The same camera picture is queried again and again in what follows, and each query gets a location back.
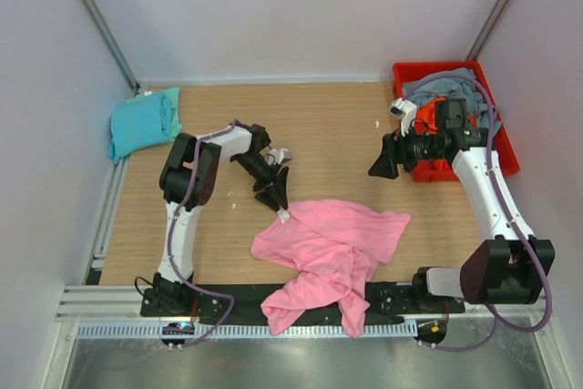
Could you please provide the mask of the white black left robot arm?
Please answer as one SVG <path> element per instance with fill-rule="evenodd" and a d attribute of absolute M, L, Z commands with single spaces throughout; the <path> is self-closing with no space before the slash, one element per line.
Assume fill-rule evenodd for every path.
<path fill-rule="evenodd" d="M 274 212 L 288 208 L 292 153 L 273 148 L 265 127 L 238 120 L 202 136 L 179 134 L 159 177 L 166 202 L 165 246 L 159 267 L 143 292 L 140 314 L 184 315 L 194 306 L 193 249 L 199 218 L 209 202 L 222 161 L 238 163 L 253 179 L 252 194 Z"/>

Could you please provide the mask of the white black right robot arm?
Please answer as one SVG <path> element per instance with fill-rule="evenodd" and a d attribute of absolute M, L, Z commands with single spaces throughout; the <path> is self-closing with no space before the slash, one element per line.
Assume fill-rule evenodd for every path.
<path fill-rule="evenodd" d="M 555 259 L 549 240 L 536 237 L 519 212 L 500 168 L 490 128 L 472 125 L 463 99 L 435 106 L 435 130 L 416 131 L 417 107 L 399 98 L 390 106 L 400 121 L 384 137 L 383 157 L 391 179 L 422 162 L 444 159 L 462 184 L 474 213 L 481 243 L 458 268 L 430 267 L 430 294 L 463 299 L 493 308 L 498 304 L 533 304 L 544 299 L 552 309 L 547 275 Z"/>

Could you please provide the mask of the pink t shirt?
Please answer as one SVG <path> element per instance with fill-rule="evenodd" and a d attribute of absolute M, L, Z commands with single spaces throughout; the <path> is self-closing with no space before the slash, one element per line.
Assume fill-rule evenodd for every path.
<path fill-rule="evenodd" d="M 352 201 L 296 201 L 254 237 L 251 254 L 297 271 L 297 277 L 284 285 L 293 292 L 358 294 L 378 265 L 392 260 L 410 220 L 406 213 L 377 212 Z M 359 337 L 364 317 L 348 310 L 346 298 L 338 303 L 345 333 Z M 279 335 L 302 313 L 272 316 L 266 310 L 264 314 L 271 334 Z"/>

